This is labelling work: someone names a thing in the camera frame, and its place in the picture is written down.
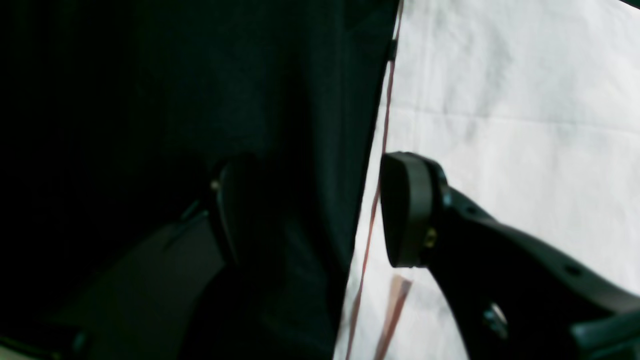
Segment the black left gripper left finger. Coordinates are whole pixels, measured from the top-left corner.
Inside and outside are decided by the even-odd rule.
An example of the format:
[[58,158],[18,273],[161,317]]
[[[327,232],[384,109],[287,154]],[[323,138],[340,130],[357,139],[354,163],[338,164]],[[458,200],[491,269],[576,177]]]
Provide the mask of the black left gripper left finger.
[[218,162],[181,219],[126,252],[55,314],[75,328],[55,360],[177,360],[207,287],[249,262],[258,173],[254,155]]

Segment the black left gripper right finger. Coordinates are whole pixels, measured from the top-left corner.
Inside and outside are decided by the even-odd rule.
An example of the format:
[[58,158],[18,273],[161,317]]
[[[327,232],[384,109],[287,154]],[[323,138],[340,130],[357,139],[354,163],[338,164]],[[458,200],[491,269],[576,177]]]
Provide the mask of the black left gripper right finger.
[[438,162],[381,158],[386,252],[425,268],[471,360],[637,360],[640,299],[544,241],[494,219]]

